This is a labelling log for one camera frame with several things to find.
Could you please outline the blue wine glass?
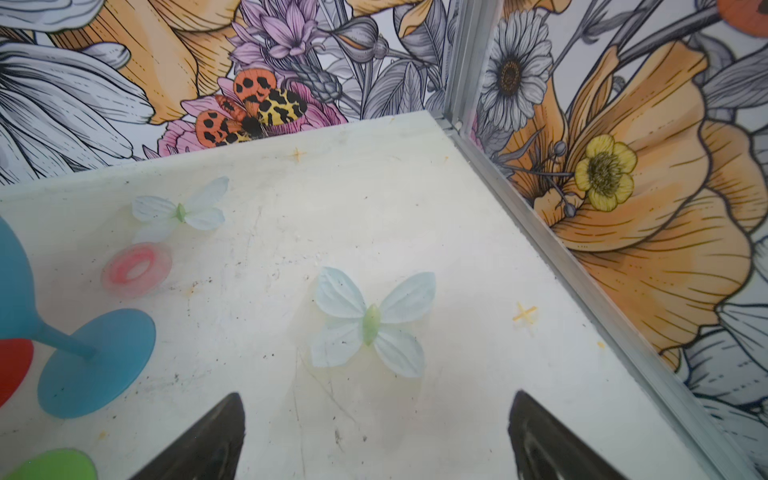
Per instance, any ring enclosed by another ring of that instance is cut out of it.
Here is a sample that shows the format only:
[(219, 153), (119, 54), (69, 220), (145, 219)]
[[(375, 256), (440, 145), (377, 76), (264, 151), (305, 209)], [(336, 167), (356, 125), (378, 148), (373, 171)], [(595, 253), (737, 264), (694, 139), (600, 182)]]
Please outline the blue wine glass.
[(45, 323), (37, 310), (28, 256), (2, 221), (1, 338), (55, 349), (39, 378), (38, 402), (54, 417), (73, 419), (108, 405), (136, 380), (154, 350), (156, 327), (137, 309), (110, 311), (71, 335)]

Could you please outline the red wine glass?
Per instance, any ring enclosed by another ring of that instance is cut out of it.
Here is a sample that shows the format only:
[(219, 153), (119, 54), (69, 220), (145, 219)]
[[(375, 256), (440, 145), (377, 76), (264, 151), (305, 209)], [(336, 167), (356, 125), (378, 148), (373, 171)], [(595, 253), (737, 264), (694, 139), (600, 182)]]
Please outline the red wine glass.
[(34, 357), (30, 340), (0, 341), (0, 406), (3, 406), (24, 381)]

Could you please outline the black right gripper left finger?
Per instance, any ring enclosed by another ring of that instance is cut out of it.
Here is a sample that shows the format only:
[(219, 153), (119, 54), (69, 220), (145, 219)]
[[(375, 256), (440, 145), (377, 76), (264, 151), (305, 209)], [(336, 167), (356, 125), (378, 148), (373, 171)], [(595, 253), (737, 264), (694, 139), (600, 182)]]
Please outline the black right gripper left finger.
[(244, 406), (233, 392), (132, 479), (234, 479), (244, 439)]

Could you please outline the green wine glass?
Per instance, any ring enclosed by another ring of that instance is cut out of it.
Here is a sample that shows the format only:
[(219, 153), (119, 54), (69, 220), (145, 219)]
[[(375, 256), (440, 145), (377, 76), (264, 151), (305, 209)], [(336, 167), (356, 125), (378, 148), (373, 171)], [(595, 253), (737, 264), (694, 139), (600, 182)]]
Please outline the green wine glass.
[(93, 461), (74, 449), (57, 449), (22, 462), (6, 480), (97, 480)]

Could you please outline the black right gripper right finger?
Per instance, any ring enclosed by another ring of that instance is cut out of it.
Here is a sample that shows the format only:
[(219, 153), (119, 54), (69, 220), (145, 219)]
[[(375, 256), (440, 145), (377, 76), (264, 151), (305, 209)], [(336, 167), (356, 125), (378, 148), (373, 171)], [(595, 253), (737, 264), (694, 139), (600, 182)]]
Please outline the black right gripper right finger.
[(622, 473), (523, 390), (517, 391), (514, 396), (508, 435), (520, 479), (624, 478)]

